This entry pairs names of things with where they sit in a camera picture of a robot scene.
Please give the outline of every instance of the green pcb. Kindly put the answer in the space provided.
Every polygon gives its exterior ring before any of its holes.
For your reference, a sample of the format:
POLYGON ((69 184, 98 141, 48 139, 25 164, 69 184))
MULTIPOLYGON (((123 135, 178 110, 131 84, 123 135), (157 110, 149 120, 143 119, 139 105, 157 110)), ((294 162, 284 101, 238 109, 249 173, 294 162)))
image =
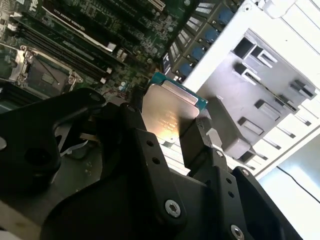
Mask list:
MULTIPOLYGON (((0 9, 1 20, 5 20, 4 27, 0 25, 2 43, 15 49, 41 47, 79 73, 84 82, 75 88, 90 87, 106 97, 127 98, 132 87, 146 86, 160 69, 161 57, 195 9, 196 0, 164 0, 163 10, 149 0, 7 0, 6 3, 0 9), (23 13, 22 17, 10 17, 13 12, 23 13), (18 25, 17 34, 7 29, 6 25, 12 22, 18 25), (114 51, 108 46, 115 46, 114 51), (126 53, 126 59, 119 58, 119 49, 126 53)), ((3 56, 0 61, 5 59, 10 68, 15 51, 8 48, 3 52, 8 51, 11 60, 3 56)))

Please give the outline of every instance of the black cable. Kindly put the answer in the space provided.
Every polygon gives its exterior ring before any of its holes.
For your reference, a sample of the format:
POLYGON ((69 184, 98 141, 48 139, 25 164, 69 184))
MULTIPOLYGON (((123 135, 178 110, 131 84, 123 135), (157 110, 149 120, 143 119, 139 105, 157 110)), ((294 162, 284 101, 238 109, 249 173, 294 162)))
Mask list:
POLYGON ((293 176, 291 176, 288 172, 286 172, 285 170, 283 170, 281 167, 277 166, 277 169, 279 169, 281 172, 283 172, 284 174, 288 175, 290 178, 292 178, 292 180, 300 187, 302 188, 307 194, 309 194, 314 200, 317 201, 318 204, 320 204, 320 201, 313 196, 307 189, 305 189, 303 186, 301 186, 301 184, 299 182, 297 182, 297 180, 295 180, 295 178, 293 176))

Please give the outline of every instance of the metal screw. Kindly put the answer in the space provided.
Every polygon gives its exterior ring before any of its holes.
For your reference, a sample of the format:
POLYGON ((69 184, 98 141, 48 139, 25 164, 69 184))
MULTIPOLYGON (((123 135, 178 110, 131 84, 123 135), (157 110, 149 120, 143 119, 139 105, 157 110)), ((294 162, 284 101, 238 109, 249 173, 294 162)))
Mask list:
POLYGON ((184 0, 184 5, 189 6, 190 5, 190 0, 184 0))
POLYGON ((7 147, 7 142, 2 137, 0 137, 0 151, 7 147))
POLYGON ((231 225, 231 232, 236 240, 245 240, 244 233, 236 225, 231 225))
POLYGON ((244 7, 243 7, 243 11, 244 12, 249 12, 251 10, 251 5, 250 4, 246 4, 244 7))
POLYGON ((250 176, 250 174, 249 174, 249 172, 246 170, 246 169, 242 169, 242 172, 243 172, 243 174, 245 175, 245 176, 247 176, 247 177, 249 177, 250 176))
POLYGON ((180 206, 178 205, 178 203, 176 203, 175 201, 169 199, 165 202, 164 204, 165 210, 166 212, 174 217, 174 218, 178 218, 181 215, 181 209, 180 206))
POLYGON ((224 157, 224 155, 222 154, 222 152, 220 152, 220 151, 215 151, 216 152, 216 154, 218 154, 218 156, 220 157, 220 158, 223 158, 224 157))
POLYGON ((100 101, 100 97, 97 94, 90 93, 90 97, 91 97, 91 99, 93 99, 95 101, 100 101))

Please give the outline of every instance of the blue connector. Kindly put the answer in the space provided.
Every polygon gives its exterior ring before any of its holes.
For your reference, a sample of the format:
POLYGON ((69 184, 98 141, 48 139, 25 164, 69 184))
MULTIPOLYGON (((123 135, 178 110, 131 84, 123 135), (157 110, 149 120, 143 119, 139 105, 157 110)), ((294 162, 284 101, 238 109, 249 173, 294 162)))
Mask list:
POLYGON ((227 25, 235 14, 227 7, 224 7, 219 13, 218 20, 227 25))
POLYGON ((184 63, 180 66, 179 71, 182 75, 188 77, 189 74, 192 72, 193 68, 188 63, 184 63))
POLYGON ((212 27, 205 32, 204 37, 208 43, 213 44, 218 38, 219 34, 220 32, 218 32, 215 28, 212 27))
POLYGON ((206 50, 202 46, 197 46, 192 50, 192 57, 194 57, 196 60, 200 61, 203 56, 205 55, 206 50))

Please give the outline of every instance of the motherboard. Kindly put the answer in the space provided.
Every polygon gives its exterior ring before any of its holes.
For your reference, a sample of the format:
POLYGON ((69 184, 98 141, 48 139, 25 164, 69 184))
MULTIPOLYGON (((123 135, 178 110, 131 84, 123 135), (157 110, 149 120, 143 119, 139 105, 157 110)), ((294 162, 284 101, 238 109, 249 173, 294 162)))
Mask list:
POLYGON ((1 0, 0 79, 43 99, 146 87, 196 0, 1 0))

